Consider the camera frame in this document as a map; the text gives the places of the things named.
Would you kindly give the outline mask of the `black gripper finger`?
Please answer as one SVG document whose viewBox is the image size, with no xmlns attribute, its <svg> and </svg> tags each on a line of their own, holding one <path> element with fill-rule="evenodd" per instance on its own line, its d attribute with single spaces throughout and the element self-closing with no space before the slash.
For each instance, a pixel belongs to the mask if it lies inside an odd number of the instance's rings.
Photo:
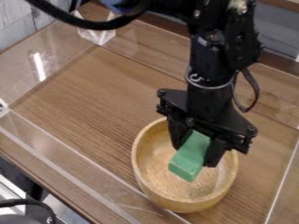
<svg viewBox="0 0 299 224">
<path fill-rule="evenodd" d="M 193 117 L 169 117 L 169 130 L 173 140 L 173 147 L 179 150 L 187 139 L 191 136 L 195 126 L 195 119 Z"/>
<path fill-rule="evenodd" d="M 205 165 L 210 168 L 217 167 L 223 155 L 231 149 L 233 145 L 229 138 L 225 135 L 217 135 L 210 140 L 210 146 L 205 157 Z"/>
</svg>

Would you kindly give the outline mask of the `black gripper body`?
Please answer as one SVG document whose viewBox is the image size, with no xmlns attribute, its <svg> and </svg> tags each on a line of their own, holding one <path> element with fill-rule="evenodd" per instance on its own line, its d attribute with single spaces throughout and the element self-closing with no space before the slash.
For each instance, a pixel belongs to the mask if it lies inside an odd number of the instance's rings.
<svg viewBox="0 0 299 224">
<path fill-rule="evenodd" d="M 214 138 L 225 135 L 233 149 L 249 153 L 253 138 L 258 135 L 254 123 L 237 111 L 233 105 L 231 89 L 199 89 L 189 86 L 186 90 L 161 88 L 157 91 L 161 102 L 159 114 L 167 117 L 193 117 L 193 130 Z"/>
</svg>

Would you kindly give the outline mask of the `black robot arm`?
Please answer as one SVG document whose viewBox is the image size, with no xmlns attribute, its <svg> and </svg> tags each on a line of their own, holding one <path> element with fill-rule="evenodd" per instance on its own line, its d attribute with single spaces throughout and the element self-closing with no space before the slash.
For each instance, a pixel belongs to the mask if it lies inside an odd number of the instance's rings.
<svg viewBox="0 0 299 224">
<path fill-rule="evenodd" d="M 249 152 L 258 128 L 242 116 L 251 110 L 235 95 L 239 74 L 253 85 L 249 71 L 263 45 L 255 29 L 257 0 L 99 0 L 121 17 L 105 22 L 82 19 L 48 0 L 24 0 L 62 22 L 109 31 L 134 22 L 149 11 L 182 20 L 191 40 L 187 88 L 162 88 L 157 111 L 167 117 L 173 147 L 181 148 L 197 130 L 209 137 L 203 165 L 218 165 L 225 153 Z"/>
</svg>

